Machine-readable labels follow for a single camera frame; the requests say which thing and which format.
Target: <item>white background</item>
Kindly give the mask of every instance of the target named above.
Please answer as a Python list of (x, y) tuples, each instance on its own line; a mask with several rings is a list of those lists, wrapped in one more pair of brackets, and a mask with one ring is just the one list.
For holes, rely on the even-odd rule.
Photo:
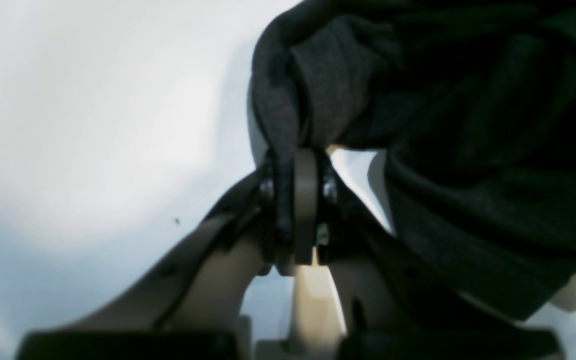
[[(253, 171), (252, 51), (296, 3), (0, 0), (0, 360), (117, 296)], [(374, 155), (334, 164), (387, 224)], [(254, 281), (255, 339), (286, 334), (291, 285)], [(576, 360), (576, 313), (546, 305), (530, 322)]]

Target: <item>dark gray fabric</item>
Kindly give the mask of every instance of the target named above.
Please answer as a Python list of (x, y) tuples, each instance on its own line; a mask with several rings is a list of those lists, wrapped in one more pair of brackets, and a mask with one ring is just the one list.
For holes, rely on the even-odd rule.
[(281, 161), (386, 148), (398, 240), (458, 289), (525, 319), (576, 272), (576, 2), (307, 0), (251, 84)]

